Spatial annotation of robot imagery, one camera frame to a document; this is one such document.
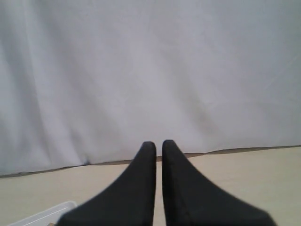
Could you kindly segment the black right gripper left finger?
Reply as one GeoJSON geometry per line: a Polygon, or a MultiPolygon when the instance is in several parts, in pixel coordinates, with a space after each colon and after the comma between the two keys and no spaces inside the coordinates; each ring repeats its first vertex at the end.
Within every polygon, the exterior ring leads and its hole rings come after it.
{"type": "Polygon", "coordinates": [[[125,171],[86,203],[63,214],[59,226],[151,226],[156,193],[156,146],[143,142],[125,171]]]}

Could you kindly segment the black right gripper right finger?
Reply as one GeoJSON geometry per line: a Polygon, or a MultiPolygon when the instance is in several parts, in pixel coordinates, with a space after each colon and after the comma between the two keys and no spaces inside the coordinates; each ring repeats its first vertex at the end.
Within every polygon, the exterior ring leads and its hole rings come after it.
{"type": "Polygon", "coordinates": [[[173,140],[162,145],[162,194],[168,226],[274,226],[273,218],[200,173],[173,140]]]}

